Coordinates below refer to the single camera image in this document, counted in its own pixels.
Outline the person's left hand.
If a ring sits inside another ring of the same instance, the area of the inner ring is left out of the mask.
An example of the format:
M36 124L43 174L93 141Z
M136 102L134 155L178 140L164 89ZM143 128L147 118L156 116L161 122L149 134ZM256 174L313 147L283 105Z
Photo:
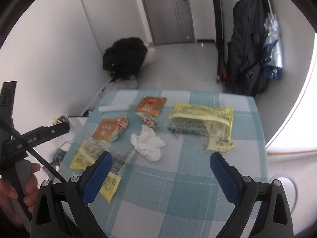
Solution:
M38 180L34 175L40 170L38 163L31 163L30 178L25 184L24 190L26 192L23 197L23 206L20 204L17 190L12 186L8 179L1 177L1 211L5 217L9 219L14 225L20 227L26 221L24 216L24 209L28 213L33 213L36 198L39 192Z

